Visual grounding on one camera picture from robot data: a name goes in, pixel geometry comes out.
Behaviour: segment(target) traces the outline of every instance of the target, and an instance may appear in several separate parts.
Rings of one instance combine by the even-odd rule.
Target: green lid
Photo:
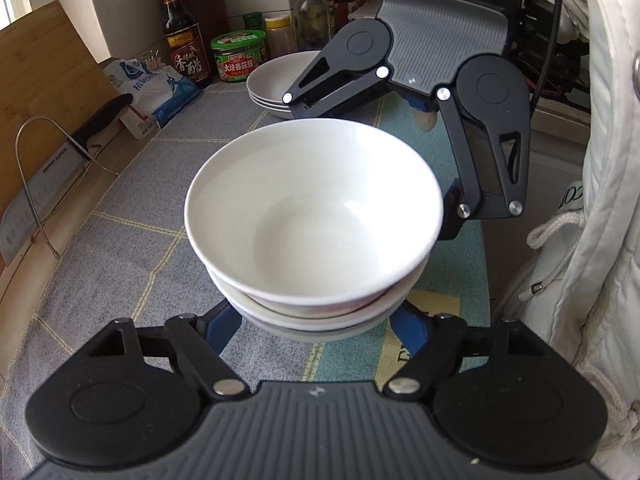
[[[235,30],[213,38],[211,48],[212,50],[228,50],[239,46],[251,46],[264,41],[265,36],[261,30]]]
[[[248,12],[242,16],[244,20],[244,26],[246,28],[261,28],[262,27],[262,13],[261,12]]]

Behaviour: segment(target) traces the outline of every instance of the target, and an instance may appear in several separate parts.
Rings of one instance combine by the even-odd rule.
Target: knife handle
[[[103,131],[107,126],[109,126],[109,124],[113,123],[124,108],[128,107],[132,102],[133,95],[131,94],[121,94],[114,97],[104,104],[102,108],[100,108],[89,119],[87,119],[87,121],[74,131],[71,136],[78,144],[80,144],[80,146],[87,150],[87,143],[89,139],[95,134]],[[78,150],[78,153],[80,153],[80,155],[85,159],[89,160],[81,150]]]

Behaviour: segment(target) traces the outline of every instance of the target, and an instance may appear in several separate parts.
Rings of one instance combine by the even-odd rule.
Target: soy sauce bottle
[[[167,21],[164,36],[169,44],[171,65],[200,88],[211,83],[211,70],[200,27],[182,0],[163,0]]]

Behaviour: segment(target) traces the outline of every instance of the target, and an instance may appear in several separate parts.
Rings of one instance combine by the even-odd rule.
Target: green plastic container
[[[266,60],[265,33],[261,30],[235,30],[211,40],[218,75],[222,81],[246,81],[249,74]]]

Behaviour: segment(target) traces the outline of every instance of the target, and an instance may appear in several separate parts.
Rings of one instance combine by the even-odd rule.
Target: wooden cutting board
[[[58,1],[0,30],[0,52],[1,218],[22,189],[14,148],[20,126],[45,115],[71,134],[117,92]],[[20,138],[27,179],[64,140],[52,124],[36,121],[28,126]]]

